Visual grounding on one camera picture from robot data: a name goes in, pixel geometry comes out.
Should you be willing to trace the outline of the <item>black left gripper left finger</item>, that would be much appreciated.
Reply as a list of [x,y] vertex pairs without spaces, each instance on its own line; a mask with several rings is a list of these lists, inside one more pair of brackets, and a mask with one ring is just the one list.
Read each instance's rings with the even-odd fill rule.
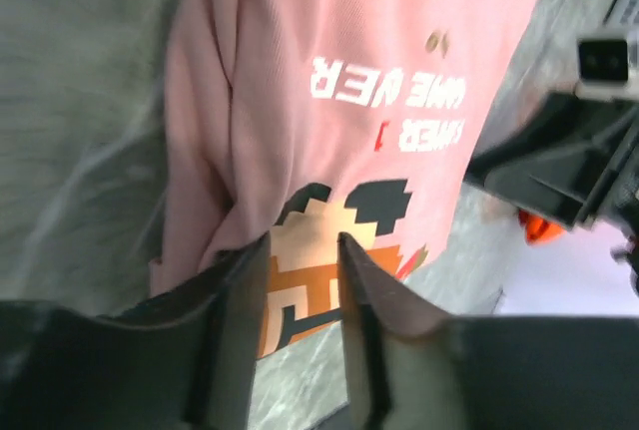
[[245,428],[269,264],[263,236],[115,317],[3,302],[2,427]]

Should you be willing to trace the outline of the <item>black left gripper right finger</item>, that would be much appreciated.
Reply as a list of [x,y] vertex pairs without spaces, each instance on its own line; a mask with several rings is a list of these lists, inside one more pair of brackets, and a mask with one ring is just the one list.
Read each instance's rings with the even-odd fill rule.
[[338,238],[356,429],[634,429],[634,318],[453,315]]

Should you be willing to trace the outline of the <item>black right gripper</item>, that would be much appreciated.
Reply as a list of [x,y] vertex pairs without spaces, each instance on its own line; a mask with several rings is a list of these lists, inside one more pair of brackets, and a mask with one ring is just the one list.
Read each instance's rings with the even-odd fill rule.
[[638,104],[551,92],[517,133],[474,157],[468,182],[566,228],[638,227]]

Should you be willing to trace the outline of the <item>pink printed t-shirt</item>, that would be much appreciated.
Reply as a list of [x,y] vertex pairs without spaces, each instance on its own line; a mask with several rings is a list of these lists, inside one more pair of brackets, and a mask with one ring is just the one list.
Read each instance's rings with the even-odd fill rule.
[[404,278],[446,248],[536,0],[181,0],[162,293],[268,233],[261,355],[337,318],[337,237]]

